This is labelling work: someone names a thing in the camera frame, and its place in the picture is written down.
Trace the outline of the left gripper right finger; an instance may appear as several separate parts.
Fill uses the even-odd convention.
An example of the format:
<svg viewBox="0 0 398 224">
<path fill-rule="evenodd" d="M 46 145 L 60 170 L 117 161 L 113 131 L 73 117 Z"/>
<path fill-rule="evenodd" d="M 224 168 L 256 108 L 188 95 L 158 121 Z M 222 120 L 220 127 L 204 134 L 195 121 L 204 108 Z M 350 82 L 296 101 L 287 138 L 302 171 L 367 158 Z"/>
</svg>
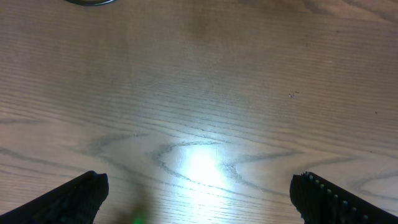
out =
<svg viewBox="0 0 398 224">
<path fill-rule="evenodd" d="M 290 200 L 305 224 L 397 224 L 397 217 L 314 174 L 293 175 Z"/>
</svg>

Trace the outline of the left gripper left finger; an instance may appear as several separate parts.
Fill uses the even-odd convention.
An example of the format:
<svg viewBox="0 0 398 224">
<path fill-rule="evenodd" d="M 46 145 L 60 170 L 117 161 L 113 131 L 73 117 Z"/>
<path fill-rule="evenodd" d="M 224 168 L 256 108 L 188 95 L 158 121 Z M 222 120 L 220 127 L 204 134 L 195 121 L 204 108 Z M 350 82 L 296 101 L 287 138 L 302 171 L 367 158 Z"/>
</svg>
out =
<svg viewBox="0 0 398 224">
<path fill-rule="evenodd" d="M 108 176 L 91 170 L 2 214 L 1 224 L 93 223 L 108 194 Z"/>
</svg>

